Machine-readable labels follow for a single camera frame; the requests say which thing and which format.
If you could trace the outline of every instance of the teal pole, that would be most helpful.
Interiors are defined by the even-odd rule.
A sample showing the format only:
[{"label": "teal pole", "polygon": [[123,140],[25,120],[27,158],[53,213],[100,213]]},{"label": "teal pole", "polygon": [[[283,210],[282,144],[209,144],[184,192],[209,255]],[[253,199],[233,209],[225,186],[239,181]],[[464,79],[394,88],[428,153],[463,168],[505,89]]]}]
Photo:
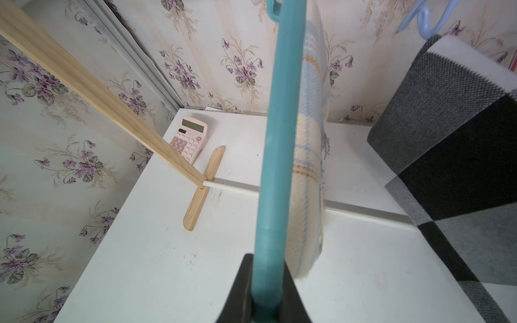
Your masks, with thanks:
[{"label": "teal pole", "polygon": [[262,318],[273,317],[282,300],[307,0],[268,0],[267,9],[279,26],[251,278],[254,309]]}]

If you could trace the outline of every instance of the white shelf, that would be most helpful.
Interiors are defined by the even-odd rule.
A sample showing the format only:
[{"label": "white shelf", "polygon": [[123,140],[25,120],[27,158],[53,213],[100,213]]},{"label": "white shelf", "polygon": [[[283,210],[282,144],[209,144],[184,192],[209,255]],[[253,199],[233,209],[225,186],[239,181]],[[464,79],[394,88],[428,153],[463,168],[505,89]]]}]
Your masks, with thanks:
[{"label": "white shelf", "polygon": [[[178,115],[209,125],[197,169],[203,171],[211,152],[225,145],[216,177],[259,185],[265,117],[184,109]],[[166,140],[178,122],[172,122]],[[325,197],[401,213],[360,162],[368,129],[329,125]],[[194,190],[153,157],[56,322],[215,322],[243,255],[253,252],[257,199],[210,189],[189,232],[183,216]],[[314,323],[483,323],[419,232],[332,212],[325,218],[323,252],[296,285]]]}]

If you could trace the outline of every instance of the white rod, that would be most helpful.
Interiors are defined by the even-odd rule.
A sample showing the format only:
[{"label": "white rod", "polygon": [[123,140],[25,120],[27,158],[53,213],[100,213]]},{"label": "white rod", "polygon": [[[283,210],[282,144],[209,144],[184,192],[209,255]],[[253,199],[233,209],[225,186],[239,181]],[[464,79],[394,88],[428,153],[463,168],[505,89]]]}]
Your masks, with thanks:
[{"label": "white rod", "polygon": [[216,182],[210,182],[210,181],[207,181],[207,180],[205,180],[203,182],[203,185],[206,186],[206,187],[213,187],[215,189],[220,189],[220,190],[223,190],[223,191],[232,191],[232,192],[236,192],[236,193],[240,193],[240,194],[244,194],[244,195],[259,197],[259,194],[258,194],[259,192],[258,191],[253,191],[253,190],[249,190],[249,189],[243,189],[243,188],[240,188],[240,187],[237,187],[237,186],[221,184],[221,183],[216,183]]},{"label": "white rod", "polygon": [[[210,182],[207,180],[205,180],[203,182],[203,185],[207,186],[207,187],[212,187],[215,189],[220,189],[223,191],[231,191],[231,192],[236,192],[236,193],[253,196],[253,197],[257,197],[257,198],[259,197],[259,194],[258,194],[259,192],[256,190],[245,189],[245,188],[241,188],[241,187],[237,187],[237,186],[233,186],[233,185],[221,184],[221,183],[217,183],[217,182]],[[344,216],[344,217],[351,218],[351,219],[362,220],[362,221],[367,221],[367,222],[371,222],[371,223],[377,223],[377,224],[387,225],[387,226],[391,226],[391,227],[396,227],[396,228],[400,228],[400,229],[404,229],[404,230],[416,231],[416,232],[418,231],[418,228],[410,223],[381,218],[381,217],[377,217],[377,216],[372,216],[370,214],[363,214],[363,213],[359,213],[359,212],[355,212],[355,211],[340,209],[337,207],[325,206],[325,212],[337,214],[337,215]]]}]

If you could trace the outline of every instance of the rolled blanket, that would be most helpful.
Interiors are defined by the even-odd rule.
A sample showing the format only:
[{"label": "rolled blanket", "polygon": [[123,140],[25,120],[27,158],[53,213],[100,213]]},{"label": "rolled blanket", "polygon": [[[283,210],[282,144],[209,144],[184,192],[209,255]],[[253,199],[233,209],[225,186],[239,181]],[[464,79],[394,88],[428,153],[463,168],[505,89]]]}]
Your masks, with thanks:
[{"label": "rolled blanket", "polygon": [[330,98],[323,25],[315,0],[307,1],[293,179],[285,261],[294,278],[309,273],[323,243],[322,140]]}]

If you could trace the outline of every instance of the plastic hook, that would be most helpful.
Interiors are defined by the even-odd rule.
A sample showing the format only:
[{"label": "plastic hook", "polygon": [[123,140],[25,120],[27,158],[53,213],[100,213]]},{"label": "plastic hook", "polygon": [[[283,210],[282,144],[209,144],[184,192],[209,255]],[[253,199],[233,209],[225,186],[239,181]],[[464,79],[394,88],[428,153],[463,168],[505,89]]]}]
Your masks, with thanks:
[{"label": "plastic hook", "polygon": [[429,28],[429,8],[424,7],[424,4],[427,2],[427,0],[418,0],[417,3],[411,8],[409,13],[406,15],[402,23],[400,24],[399,28],[397,28],[396,34],[403,31],[409,26],[409,23],[413,18],[418,14],[417,17],[417,23],[418,23],[418,32],[420,33],[420,36],[428,40],[431,38],[434,34],[437,34],[440,29],[444,26],[447,19],[452,14],[452,11],[460,2],[460,0],[451,0],[449,4],[447,5],[447,8],[445,9],[444,13],[442,14],[442,17],[440,18],[440,21],[436,24],[436,26],[431,29]]},{"label": "plastic hook", "polygon": [[282,4],[277,0],[267,0],[267,14],[273,21],[280,22],[280,7]]}]

